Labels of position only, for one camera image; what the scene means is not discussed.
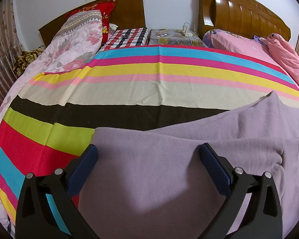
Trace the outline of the lilac fleece pants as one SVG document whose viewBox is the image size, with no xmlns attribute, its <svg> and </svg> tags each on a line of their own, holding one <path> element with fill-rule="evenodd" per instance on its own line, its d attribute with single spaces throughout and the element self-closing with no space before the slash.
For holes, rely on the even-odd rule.
<svg viewBox="0 0 299 239">
<path fill-rule="evenodd" d="M 146 132 L 99 127 L 92 142 L 99 157 L 79 211 L 101 238 L 197 238 L 225 199 L 199 159 L 203 143 L 248 174 L 273 175 L 284 235 L 299 221 L 299 109 L 275 92 Z"/>
</svg>

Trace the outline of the multicolour striped bed blanket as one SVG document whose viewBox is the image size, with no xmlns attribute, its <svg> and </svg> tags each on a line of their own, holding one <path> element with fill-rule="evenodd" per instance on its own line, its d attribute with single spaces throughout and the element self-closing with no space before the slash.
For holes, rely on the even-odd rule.
<svg viewBox="0 0 299 239">
<path fill-rule="evenodd" d="M 141 46 L 97 54 L 74 88 L 20 90 L 21 100 L 47 108 L 51 124 L 151 131 L 250 105 L 271 92 L 299 109 L 299 86 L 256 58 L 189 46 Z"/>
</svg>

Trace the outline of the pink padded jacket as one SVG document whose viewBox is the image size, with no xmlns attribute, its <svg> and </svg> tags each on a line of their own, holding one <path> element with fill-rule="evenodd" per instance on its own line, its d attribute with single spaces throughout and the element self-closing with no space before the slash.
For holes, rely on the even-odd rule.
<svg viewBox="0 0 299 239">
<path fill-rule="evenodd" d="M 299 86 L 299 55 L 294 47 L 277 33 L 270 34 L 266 40 L 271 56 Z"/>
</svg>

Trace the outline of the brown yellow patterned blanket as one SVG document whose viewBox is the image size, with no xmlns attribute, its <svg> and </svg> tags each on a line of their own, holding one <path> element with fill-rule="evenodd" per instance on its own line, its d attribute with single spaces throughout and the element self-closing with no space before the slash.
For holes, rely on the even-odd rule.
<svg viewBox="0 0 299 239">
<path fill-rule="evenodd" d="M 39 55 L 43 53 L 45 50 L 45 46 L 39 46 L 37 49 L 32 51 L 23 51 L 19 57 L 17 57 L 14 65 L 13 65 L 13 72 L 16 77 L 20 77 L 26 70 L 27 66 L 35 61 Z"/>
</svg>

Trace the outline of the floral pleated curtain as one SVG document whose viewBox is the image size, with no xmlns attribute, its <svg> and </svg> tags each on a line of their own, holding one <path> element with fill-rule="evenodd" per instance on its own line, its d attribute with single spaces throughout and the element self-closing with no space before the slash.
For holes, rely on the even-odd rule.
<svg viewBox="0 0 299 239">
<path fill-rule="evenodd" d="M 0 106 L 17 80 L 13 66 L 21 54 L 23 46 L 19 42 L 15 26 L 13 0 L 0 3 Z"/>
</svg>

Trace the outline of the pink floral quilt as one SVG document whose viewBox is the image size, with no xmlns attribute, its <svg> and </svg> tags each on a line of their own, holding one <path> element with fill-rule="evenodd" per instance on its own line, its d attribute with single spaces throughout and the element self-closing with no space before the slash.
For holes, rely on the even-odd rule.
<svg viewBox="0 0 299 239">
<path fill-rule="evenodd" d="M 28 173 L 50 175 L 67 166 L 90 143 L 93 129 L 51 124 L 43 120 L 47 108 L 21 100 L 20 90 L 62 84 L 74 88 L 88 71 L 101 46 L 98 10 L 71 16 L 51 44 L 13 84 L 0 107 L 0 228 L 14 238 L 21 187 Z"/>
</svg>

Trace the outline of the pink bed sheet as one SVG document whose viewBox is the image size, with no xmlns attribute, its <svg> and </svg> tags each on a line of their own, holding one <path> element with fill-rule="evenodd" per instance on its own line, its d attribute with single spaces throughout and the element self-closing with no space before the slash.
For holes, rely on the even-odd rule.
<svg viewBox="0 0 299 239">
<path fill-rule="evenodd" d="M 261 42 L 259 38 L 250 39 L 225 30 L 213 29 L 205 33 L 203 42 L 209 48 L 239 53 L 268 62 L 284 72 L 281 66 L 270 55 L 268 46 Z"/>
</svg>

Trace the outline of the red plaid bed sheet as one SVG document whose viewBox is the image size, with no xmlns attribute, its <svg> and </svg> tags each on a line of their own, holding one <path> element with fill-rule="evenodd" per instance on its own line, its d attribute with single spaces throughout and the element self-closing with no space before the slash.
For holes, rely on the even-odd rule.
<svg viewBox="0 0 299 239">
<path fill-rule="evenodd" d="M 101 46 L 99 52 L 130 46 L 146 45 L 148 34 L 149 31 L 146 27 L 116 30 L 109 40 Z"/>
</svg>

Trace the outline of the white power strip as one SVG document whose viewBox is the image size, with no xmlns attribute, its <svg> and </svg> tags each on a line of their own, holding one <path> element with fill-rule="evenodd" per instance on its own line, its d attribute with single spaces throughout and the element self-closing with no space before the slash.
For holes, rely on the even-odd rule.
<svg viewBox="0 0 299 239">
<path fill-rule="evenodd" d="M 190 27 L 191 25 L 189 23 L 184 23 L 184 25 L 182 26 L 182 33 L 185 37 L 193 36 L 192 32 L 190 32 Z"/>
</svg>

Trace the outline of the floral covered nightstand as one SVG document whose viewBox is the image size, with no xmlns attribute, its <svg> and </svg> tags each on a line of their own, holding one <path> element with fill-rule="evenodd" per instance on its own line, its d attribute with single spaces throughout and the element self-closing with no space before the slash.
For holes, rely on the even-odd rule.
<svg viewBox="0 0 299 239">
<path fill-rule="evenodd" d="M 196 34 L 187 37 L 178 29 L 151 29 L 149 45 L 188 45 L 207 47 Z"/>
</svg>

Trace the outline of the glossy carved wooden headboard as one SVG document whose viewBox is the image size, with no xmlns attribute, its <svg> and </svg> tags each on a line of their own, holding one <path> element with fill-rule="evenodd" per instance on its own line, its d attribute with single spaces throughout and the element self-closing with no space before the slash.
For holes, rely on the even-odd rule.
<svg viewBox="0 0 299 239">
<path fill-rule="evenodd" d="M 291 30 L 270 9 L 256 0 L 199 0 L 198 34 L 203 37 L 212 29 L 220 29 L 253 38 L 280 34 L 291 38 Z"/>
</svg>

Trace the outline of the red embroidered pillow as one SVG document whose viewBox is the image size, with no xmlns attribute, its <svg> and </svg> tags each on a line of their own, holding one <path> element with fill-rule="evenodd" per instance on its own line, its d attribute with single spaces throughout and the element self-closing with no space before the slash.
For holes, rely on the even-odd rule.
<svg viewBox="0 0 299 239">
<path fill-rule="evenodd" d="M 70 18 L 70 16 L 83 11 L 91 11 L 91 10 L 99 10 L 101 12 L 102 17 L 102 42 L 104 45 L 108 40 L 109 35 L 109 17 L 112 10 L 115 8 L 117 0 L 108 0 L 102 3 L 96 3 L 93 5 L 85 6 L 79 9 L 74 9 L 66 15 L 66 18 Z"/>
</svg>

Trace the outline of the dark brown wooden headboard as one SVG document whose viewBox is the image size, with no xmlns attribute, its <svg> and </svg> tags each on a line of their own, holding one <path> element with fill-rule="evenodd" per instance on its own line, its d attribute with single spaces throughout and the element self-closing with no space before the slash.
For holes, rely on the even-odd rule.
<svg viewBox="0 0 299 239">
<path fill-rule="evenodd" d="M 95 0 L 77 7 L 81 9 L 96 3 L 110 0 Z M 134 29 L 146 26 L 143 0 L 116 0 L 116 6 L 109 16 L 109 22 L 118 25 L 121 29 Z M 48 46 L 56 33 L 67 20 L 69 12 L 66 12 L 39 29 L 43 44 Z"/>
</svg>

